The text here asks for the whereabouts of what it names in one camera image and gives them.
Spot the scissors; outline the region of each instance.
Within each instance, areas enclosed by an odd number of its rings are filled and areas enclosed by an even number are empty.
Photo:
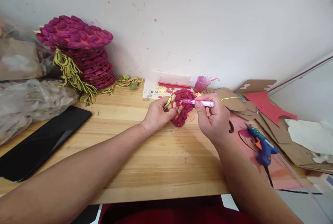
[[[235,128],[232,124],[232,122],[229,120],[229,133],[233,133],[235,131]]]

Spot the red clothing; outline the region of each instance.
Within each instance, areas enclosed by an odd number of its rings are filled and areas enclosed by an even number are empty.
[[[213,207],[198,207],[188,210],[180,209],[152,209],[138,212],[125,217],[115,224],[202,224],[202,223],[222,223],[222,224],[258,224],[251,216],[244,213],[228,209]]]
[[[102,224],[257,224],[245,213],[224,208],[221,196],[111,204]]]

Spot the forearm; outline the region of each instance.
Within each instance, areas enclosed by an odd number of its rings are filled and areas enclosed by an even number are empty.
[[[34,176],[0,199],[0,223],[70,223],[149,135],[135,125]]]
[[[260,223],[302,223],[265,181],[229,135],[216,147],[238,208]]]

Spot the plastic bag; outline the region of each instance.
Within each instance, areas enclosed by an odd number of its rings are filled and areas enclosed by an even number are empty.
[[[43,77],[54,67],[53,57],[32,31],[0,16],[0,81]]]
[[[78,101],[73,88],[57,87],[61,83],[30,79],[0,84],[0,145],[30,123],[58,116]]]

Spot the blue glue gun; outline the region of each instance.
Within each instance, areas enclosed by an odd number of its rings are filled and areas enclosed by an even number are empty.
[[[254,144],[259,148],[259,156],[256,157],[257,162],[260,165],[268,166],[271,164],[271,156],[279,153],[277,147],[273,146],[270,141],[260,133],[256,128],[245,123],[249,133],[256,139]]]

